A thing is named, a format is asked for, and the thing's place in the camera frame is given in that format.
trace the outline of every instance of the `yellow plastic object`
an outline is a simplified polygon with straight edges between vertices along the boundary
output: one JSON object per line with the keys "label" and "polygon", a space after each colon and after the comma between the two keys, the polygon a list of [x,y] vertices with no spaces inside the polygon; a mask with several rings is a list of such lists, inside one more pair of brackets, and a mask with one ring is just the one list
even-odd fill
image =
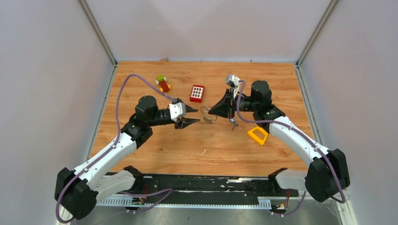
{"label": "yellow plastic object", "polygon": [[[262,134],[264,134],[264,138],[263,138],[263,139],[259,138],[259,137],[254,133],[255,130],[258,130],[258,131],[260,131]],[[259,127],[259,126],[256,126],[255,128],[249,130],[249,131],[247,132],[247,135],[249,135],[253,140],[255,140],[255,141],[256,141],[259,145],[261,145],[261,146],[264,145],[265,140],[266,140],[267,137],[268,137],[268,133],[267,133],[264,129],[262,129],[261,127]]]}

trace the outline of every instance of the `enclosure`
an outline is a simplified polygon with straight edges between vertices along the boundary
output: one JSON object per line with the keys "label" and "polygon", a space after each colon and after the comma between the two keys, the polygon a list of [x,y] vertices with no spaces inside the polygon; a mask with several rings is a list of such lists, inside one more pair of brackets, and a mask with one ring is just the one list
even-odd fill
{"label": "enclosure", "polygon": [[[344,152],[351,185],[345,204],[307,195],[295,215],[267,210],[158,207],[103,224],[395,224],[398,5],[392,0],[4,1],[0,9],[3,224],[58,224],[58,172],[94,156],[117,134],[115,107],[124,79],[153,85],[194,108],[215,105],[234,74],[266,80],[273,104],[304,133]],[[190,101],[203,85],[201,103]],[[141,97],[169,100],[131,78],[121,94],[120,125]],[[252,113],[242,115],[252,119]],[[201,119],[184,130],[153,127],[138,150],[111,169],[145,174],[266,178],[307,165],[283,141],[264,146],[237,118]],[[290,198],[288,211],[301,197]],[[122,207],[96,206],[77,224],[95,224]],[[61,216],[68,218],[66,210]]]}

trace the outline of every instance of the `wooden tabletop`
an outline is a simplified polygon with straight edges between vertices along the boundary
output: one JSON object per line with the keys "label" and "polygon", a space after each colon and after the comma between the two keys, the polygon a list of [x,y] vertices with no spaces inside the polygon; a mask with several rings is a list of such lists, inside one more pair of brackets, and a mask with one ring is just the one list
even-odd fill
{"label": "wooden tabletop", "polygon": [[[244,93],[250,94],[250,85],[265,80],[272,90],[273,103],[293,123],[312,136],[299,83],[293,64],[274,63],[224,63],[224,62],[142,62],[122,61],[107,101],[92,156],[116,136],[115,103],[124,79],[129,74],[139,74],[152,84],[158,75],[167,78],[172,89],[168,95],[181,98],[186,104],[199,109],[212,107],[224,95],[228,86],[226,75],[232,73],[246,81]],[[190,102],[192,86],[205,86],[201,104]],[[169,100],[149,88],[141,80],[131,78],[120,99],[119,117],[123,126],[135,113],[138,100],[145,95],[157,99],[159,108],[166,108]],[[252,120],[252,113],[242,115]],[[201,119],[182,130],[173,125],[153,127],[153,135],[139,149],[120,161],[112,171],[132,165],[143,173],[173,173],[201,175],[267,176],[281,167],[306,170],[300,158],[283,142],[269,135],[264,146],[259,146],[247,135],[255,124],[242,122],[231,131],[228,119],[218,118],[213,124],[205,123],[200,112],[189,113],[189,118]]]}

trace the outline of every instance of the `red toy block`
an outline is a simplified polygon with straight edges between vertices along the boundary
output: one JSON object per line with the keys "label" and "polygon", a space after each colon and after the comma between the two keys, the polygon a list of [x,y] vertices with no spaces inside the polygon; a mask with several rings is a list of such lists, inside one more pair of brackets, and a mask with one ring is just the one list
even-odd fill
{"label": "red toy block", "polygon": [[194,85],[191,92],[191,102],[202,103],[203,93],[205,92],[205,86]]}

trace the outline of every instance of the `gray wall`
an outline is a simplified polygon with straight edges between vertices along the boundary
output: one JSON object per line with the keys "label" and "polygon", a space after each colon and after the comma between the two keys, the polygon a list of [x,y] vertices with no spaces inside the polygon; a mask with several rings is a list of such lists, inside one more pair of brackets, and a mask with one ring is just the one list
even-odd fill
{"label": "gray wall", "polygon": [[324,144],[342,149],[360,225],[397,224],[398,4],[342,0],[304,62]]}
{"label": "gray wall", "polygon": [[329,0],[88,0],[118,60],[297,60]]}
{"label": "gray wall", "polygon": [[87,156],[111,73],[76,0],[0,3],[1,224],[55,224],[57,172]]}

